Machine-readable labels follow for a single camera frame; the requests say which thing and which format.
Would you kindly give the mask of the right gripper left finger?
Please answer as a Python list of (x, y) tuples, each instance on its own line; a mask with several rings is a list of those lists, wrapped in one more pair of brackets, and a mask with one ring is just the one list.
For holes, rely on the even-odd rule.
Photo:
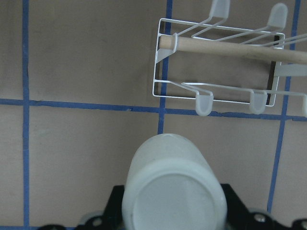
[(113, 187), (107, 205), (101, 215), (89, 218), (84, 224), (78, 225), (77, 230), (119, 230), (123, 227), (122, 200), (124, 186)]

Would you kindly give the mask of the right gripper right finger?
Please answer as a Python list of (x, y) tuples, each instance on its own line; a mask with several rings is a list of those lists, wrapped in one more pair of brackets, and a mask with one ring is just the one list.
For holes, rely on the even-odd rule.
[(267, 214), (249, 211), (229, 184), (221, 184), (227, 203), (226, 230), (286, 230)]

